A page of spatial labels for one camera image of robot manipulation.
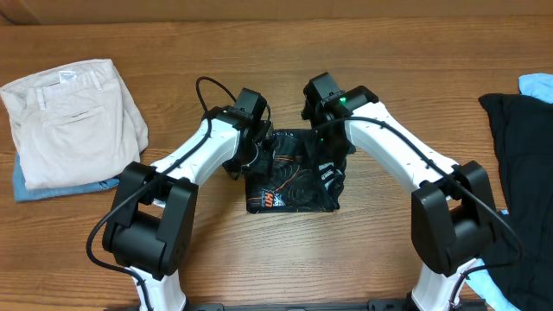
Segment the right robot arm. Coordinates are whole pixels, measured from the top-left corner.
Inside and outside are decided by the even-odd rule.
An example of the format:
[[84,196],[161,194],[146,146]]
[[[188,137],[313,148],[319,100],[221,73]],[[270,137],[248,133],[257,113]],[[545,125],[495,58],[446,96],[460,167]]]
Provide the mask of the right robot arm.
[[371,299],[370,310],[484,310],[461,287],[480,269],[477,258],[507,229],[485,169],[439,154],[406,130],[364,86],[342,90],[329,73],[304,87],[302,118],[341,156],[355,146],[376,159],[410,194],[411,241],[423,262],[404,298]]

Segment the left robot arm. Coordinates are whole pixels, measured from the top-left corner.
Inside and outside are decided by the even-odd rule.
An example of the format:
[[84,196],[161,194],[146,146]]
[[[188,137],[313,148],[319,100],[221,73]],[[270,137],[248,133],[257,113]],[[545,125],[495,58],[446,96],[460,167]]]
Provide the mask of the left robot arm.
[[239,171],[260,159],[268,110],[260,93],[245,88],[233,105],[208,111],[174,153],[150,166],[132,162],[120,175],[102,246],[117,270],[132,277],[139,309],[185,309],[178,268],[190,244],[199,188],[221,165]]

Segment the folded blue denim garment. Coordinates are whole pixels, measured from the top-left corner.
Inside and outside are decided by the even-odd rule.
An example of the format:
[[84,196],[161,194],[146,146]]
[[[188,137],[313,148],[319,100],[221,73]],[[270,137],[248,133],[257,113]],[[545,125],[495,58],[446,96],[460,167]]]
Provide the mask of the folded blue denim garment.
[[12,186],[15,202],[25,202],[34,200],[44,200],[53,197],[61,197],[75,194],[89,194],[102,192],[116,187],[119,183],[117,177],[104,181],[97,181],[89,184],[72,186],[72,187],[57,187],[57,188],[41,188],[27,189],[25,186],[25,178],[22,172],[19,155],[16,155],[14,163],[14,171],[12,175]]

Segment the black printed cycling jersey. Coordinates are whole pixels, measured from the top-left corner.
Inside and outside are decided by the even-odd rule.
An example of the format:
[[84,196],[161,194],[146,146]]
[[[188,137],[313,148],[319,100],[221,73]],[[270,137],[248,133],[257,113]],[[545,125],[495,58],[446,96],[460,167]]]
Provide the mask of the black printed cycling jersey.
[[311,130],[275,130],[270,175],[245,178],[248,213],[332,213],[340,208],[346,170],[312,162]]

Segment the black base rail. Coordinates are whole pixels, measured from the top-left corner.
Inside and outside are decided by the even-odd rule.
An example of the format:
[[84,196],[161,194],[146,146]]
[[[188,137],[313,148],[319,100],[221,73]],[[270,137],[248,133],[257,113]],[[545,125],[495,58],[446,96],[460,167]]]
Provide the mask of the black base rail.
[[405,299],[373,299],[368,302],[340,302],[314,304],[274,304],[251,306],[225,306],[223,304],[191,304],[185,311],[395,311],[416,310],[414,306],[404,306]]

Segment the light blue garment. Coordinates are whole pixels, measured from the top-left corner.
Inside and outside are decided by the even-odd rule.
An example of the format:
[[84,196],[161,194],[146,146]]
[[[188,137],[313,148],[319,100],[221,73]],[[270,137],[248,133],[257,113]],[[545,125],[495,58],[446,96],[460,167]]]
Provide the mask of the light blue garment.
[[518,78],[520,93],[539,99],[545,103],[553,103],[553,75],[548,73],[525,74]]

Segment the folded beige trousers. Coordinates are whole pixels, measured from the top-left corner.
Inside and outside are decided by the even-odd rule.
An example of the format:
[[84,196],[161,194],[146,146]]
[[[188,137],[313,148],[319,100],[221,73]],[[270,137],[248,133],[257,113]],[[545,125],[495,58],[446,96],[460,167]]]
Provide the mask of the folded beige trousers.
[[83,60],[2,86],[28,190],[108,180],[137,162],[148,127],[110,59]]

